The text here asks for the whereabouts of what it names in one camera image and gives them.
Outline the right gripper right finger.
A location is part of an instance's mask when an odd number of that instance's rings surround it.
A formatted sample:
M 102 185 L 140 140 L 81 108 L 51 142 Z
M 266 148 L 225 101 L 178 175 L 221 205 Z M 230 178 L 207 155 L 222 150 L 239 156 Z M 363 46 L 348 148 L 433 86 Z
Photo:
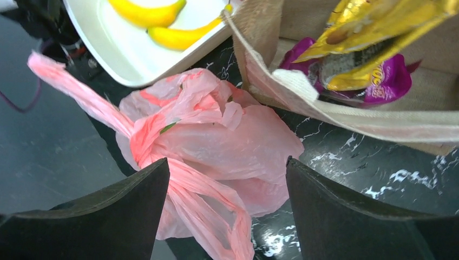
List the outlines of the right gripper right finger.
M 458 216 L 367 197 L 289 157 L 286 182 L 303 259 L 458 259 Z

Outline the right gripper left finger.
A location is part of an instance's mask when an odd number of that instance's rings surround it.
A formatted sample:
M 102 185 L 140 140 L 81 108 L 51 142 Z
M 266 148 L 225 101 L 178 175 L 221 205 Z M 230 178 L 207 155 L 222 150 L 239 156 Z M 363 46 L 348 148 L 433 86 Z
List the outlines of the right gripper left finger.
M 1 215 L 1 259 L 150 259 L 167 159 L 50 210 Z

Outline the pink plastic grocery bag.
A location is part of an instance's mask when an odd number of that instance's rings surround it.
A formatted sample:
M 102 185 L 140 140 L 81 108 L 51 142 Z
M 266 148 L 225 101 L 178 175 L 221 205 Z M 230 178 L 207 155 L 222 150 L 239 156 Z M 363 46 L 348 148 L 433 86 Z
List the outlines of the pink plastic grocery bag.
M 134 169 L 167 159 L 158 240 L 193 237 L 212 259 L 254 257 L 252 218 L 288 200 L 286 162 L 304 152 L 273 109 L 203 68 L 159 80 L 115 106 L 43 54 L 31 53 L 28 66 L 112 128 Z

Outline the brown burlap tote bag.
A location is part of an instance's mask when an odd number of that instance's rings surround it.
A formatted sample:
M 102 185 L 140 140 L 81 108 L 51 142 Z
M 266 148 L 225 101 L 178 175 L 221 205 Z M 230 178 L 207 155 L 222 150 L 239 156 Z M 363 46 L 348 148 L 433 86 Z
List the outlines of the brown burlap tote bag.
M 288 49 L 319 36 L 337 1 L 243 1 L 222 17 L 233 32 L 243 88 L 258 101 L 379 140 L 435 155 L 458 148 L 458 17 L 403 50 L 421 60 L 412 87 L 386 105 L 356 108 L 322 101 L 299 73 L 278 68 Z

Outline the purple grape candy packet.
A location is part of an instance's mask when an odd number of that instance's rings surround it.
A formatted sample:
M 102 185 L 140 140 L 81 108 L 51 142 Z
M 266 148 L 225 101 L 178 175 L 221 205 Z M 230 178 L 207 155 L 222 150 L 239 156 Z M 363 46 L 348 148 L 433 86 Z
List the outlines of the purple grape candy packet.
M 417 61 L 406 65 L 404 56 L 397 54 L 372 70 L 370 73 L 370 82 L 365 89 L 347 91 L 327 90 L 318 80 L 319 72 L 314 69 L 314 66 L 318 62 L 317 59 L 293 63 L 302 52 L 306 51 L 315 42 L 316 40 L 310 37 L 300 40 L 291 50 L 285 53 L 279 68 L 303 72 L 320 96 L 352 107 L 370 108 L 391 103 L 402 98 L 409 92 L 412 86 L 411 73 L 420 64 L 420 61 Z

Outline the yellow Lays chips bag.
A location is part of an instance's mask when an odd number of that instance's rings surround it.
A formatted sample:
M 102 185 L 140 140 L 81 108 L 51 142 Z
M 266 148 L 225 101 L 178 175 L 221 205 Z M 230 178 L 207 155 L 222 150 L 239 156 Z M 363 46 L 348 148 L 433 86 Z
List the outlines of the yellow Lays chips bag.
M 295 62 L 319 61 L 332 91 L 366 88 L 372 71 L 458 14 L 458 1 L 340 1 L 331 24 Z

